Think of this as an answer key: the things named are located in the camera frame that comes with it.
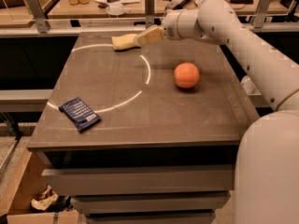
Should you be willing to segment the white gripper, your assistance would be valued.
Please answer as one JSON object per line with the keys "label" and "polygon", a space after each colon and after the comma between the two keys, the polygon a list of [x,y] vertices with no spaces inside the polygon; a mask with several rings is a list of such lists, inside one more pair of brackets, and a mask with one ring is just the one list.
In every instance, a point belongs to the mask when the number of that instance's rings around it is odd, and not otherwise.
{"label": "white gripper", "polygon": [[168,39],[178,40],[177,21],[178,13],[175,10],[167,11],[162,20],[163,29],[159,26],[151,26],[144,32],[138,34],[134,38],[134,43],[138,47],[142,47],[143,45],[159,42],[164,39],[164,36]]}

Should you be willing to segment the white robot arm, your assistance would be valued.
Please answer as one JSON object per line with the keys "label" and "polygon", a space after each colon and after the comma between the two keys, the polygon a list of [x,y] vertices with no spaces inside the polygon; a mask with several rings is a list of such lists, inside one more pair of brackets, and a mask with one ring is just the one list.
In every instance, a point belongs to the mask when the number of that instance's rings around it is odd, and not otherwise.
{"label": "white robot arm", "polygon": [[253,81],[269,115],[244,133],[235,164],[235,224],[299,224],[299,65],[247,29],[224,0],[171,10],[138,46],[167,37],[225,45]]}

